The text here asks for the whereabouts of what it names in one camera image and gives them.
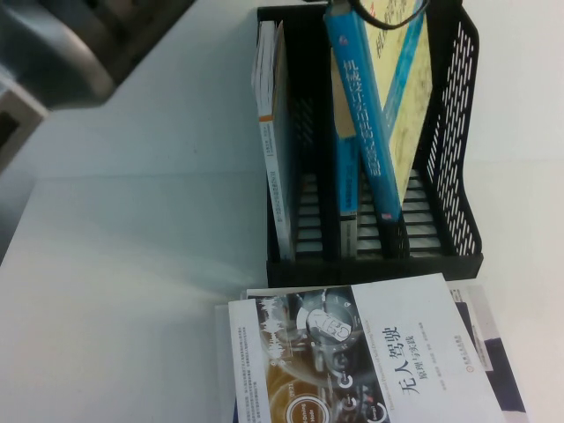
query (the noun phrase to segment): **circular graphic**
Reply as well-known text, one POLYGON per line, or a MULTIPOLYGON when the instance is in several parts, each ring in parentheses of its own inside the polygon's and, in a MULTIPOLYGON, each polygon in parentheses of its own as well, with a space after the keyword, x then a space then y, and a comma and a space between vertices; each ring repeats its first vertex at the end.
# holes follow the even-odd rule
POLYGON ((296 325, 322 349, 334 353, 348 350, 361 328, 356 307, 337 290, 306 294, 296 325))
POLYGON ((318 397, 297 397, 288 405, 286 411, 288 423, 329 423, 329 408, 318 397))

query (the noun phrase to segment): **wall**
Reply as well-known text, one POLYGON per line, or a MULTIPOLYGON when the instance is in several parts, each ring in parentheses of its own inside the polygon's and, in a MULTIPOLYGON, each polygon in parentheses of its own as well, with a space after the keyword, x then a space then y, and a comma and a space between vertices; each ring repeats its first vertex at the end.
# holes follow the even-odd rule
MULTIPOLYGON (((37 178, 256 170, 258 4, 198 0, 104 107, 53 114, 0 177, 0 256, 37 178)), ((468 160, 564 158, 564 4, 466 0, 480 32, 468 160)))

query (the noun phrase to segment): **mesh plastic organizer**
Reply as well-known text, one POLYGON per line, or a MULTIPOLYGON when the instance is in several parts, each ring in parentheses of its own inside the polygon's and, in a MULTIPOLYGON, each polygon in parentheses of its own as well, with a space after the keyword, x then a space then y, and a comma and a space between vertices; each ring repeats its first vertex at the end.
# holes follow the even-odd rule
POLYGON ((302 144, 304 194, 294 263, 279 259, 270 208, 270 287, 330 286, 443 273, 475 278, 481 239, 464 192, 464 153, 478 65, 479 37, 460 0, 433 0, 427 10, 434 90, 401 222, 376 219, 361 186, 359 256, 340 260, 331 137, 330 44, 325 5, 258 9, 259 20, 284 20, 296 137, 302 144))

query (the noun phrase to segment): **book cover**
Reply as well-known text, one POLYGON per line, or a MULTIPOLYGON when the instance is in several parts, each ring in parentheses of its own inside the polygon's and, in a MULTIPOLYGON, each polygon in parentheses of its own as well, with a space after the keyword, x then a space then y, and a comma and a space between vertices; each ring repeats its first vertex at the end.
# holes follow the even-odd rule
MULTIPOLYGON (((420 0, 365 2, 378 16, 400 20, 420 0)), ((395 222, 409 181, 432 91, 427 19, 383 31, 366 24, 347 2, 325 16, 348 109, 359 134, 365 171, 383 221, 395 222)))
MULTIPOLYGON (((345 89, 332 51, 331 82, 333 106, 346 103, 345 89)), ((360 145, 348 110, 334 107, 333 121, 341 257, 354 258, 357 256, 358 242, 360 145)))
POLYGON ((271 194, 278 249, 282 260, 295 258, 300 176, 298 143, 288 109, 288 70, 284 27, 261 22, 252 72, 271 194))
POLYGON ((502 422, 441 276, 229 303, 241 423, 502 422))

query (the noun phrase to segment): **book title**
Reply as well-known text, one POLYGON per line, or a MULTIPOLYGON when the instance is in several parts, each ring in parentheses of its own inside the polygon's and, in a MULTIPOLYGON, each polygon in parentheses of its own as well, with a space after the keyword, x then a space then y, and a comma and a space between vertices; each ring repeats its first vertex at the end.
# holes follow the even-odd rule
POLYGON ((357 116, 360 126, 360 140, 364 147, 365 161, 369 176, 381 176, 382 170, 376 153, 374 131, 368 119, 367 103, 365 102, 364 87, 360 79, 359 67, 354 60, 344 62, 347 89, 352 99, 351 109, 357 116))
POLYGON ((403 338, 397 327, 386 328, 382 334, 387 342, 390 357, 397 361, 397 366, 394 366, 394 373, 398 376, 397 384, 404 394, 419 394, 417 382, 427 379, 427 371, 415 338, 403 338))

